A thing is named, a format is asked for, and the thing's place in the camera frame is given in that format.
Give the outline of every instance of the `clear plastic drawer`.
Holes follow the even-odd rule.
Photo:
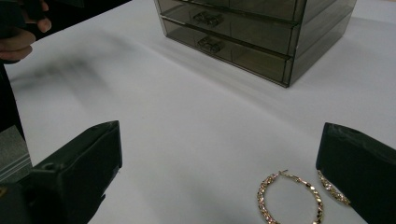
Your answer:
[[[299,25],[252,19],[175,0],[158,2],[162,17],[168,20],[186,23],[285,55],[294,54]]]
[[[199,4],[225,7],[285,21],[309,21],[335,0],[191,0]]]
[[[163,28],[169,38],[280,85],[289,85],[290,57],[248,48],[167,19],[163,20]]]

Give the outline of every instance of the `twisted gold hoop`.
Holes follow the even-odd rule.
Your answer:
[[[278,176],[283,175],[283,176],[285,176],[287,178],[293,179],[297,183],[304,184],[308,188],[308,190],[314,195],[315,200],[318,203],[318,211],[317,211],[316,219],[315,219],[315,221],[312,224],[321,223],[321,221],[323,219],[323,202],[322,202],[322,200],[320,198],[320,195],[319,195],[318,191],[310,183],[302,180],[300,177],[295,176],[295,175],[286,174],[287,171],[288,170],[279,171],[276,174],[269,175],[264,181],[262,181],[262,183],[260,185],[259,192],[257,193],[257,200],[259,202],[259,209],[262,212],[262,214],[264,215],[265,220],[267,221],[268,224],[280,224],[268,212],[268,209],[266,208],[265,202],[264,202],[264,193],[267,190],[268,186],[275,182],[275,180],[276,180],[276,178]]]
[[[350,200],[342,193],[338,192],[335,187],[330,183],[329,180],[324,177],[323,173],[318,170],[318,175],[320,182],[322,183],[323,187],[330,192],[330,194],[339,202],[345,204],[345,205],[350,205]]]

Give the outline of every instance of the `hand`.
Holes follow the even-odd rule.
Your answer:
[[[40,2],[43,11],[48,11],[47,3],[44,0],[40,0]],[[37,28],[43,33],[46,33],[51,27],[51,22],[47,18],[33,21],[27,17],[26,12],[23,11],[22,14],[26,23],[36,23]],[[31,45],[35,42],[35,35],[17,27],[11,27],[11,33],[11,38],[0,39],[0,59],[7,61],[24,59],[32,52]]]

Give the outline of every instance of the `black object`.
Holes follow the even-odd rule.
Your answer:
[[[43,34],[36,28],[35,24],[28,24],[27,30],[33,33],[38,40],[129,1],[131,0],[46,0],[49,5],[49,11],[45,12],[45,15],[52,22],[51,29]]]
[[[15,125],[24,139],[15,97],[5,67],[0,64],[0,132]]]
[[[0,195],[0,208],[8,208],[0,209],[0,217],[26,216],[35,224],[86,224],[121,166],[119,122],[93,126],[40,162],[19,183],[0,184],[6,191]],[[16,223],[7,220],[1,223]]]
[[[12,37],[11,27],[25,27],[18,2],[0,0],[0,39]],[[1,60],[0,63],[17,63],[18,61]]]
[[[359,131],[326,123],[316,166],[368,223],[396,223],[395,149]]]
[[[38,21],[45,18],[39,0],[23,0],[23,6],[30,19]]]

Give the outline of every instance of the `person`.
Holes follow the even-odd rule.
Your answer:
[[[40,0],[43,11],[48,11],[49,6],[44,0]],[[37,28],[42,33],[46,33],[51,28],[51,21],[45,18],[40,21],[33,21],[22,12],[26,23],[36,23]],[[35,35],[27,30],[18,27],[11,27],[12,37],[0,39],[0,59],[6,61],[18,61],[24,59],[32,52],[31,45],[35,42]]]

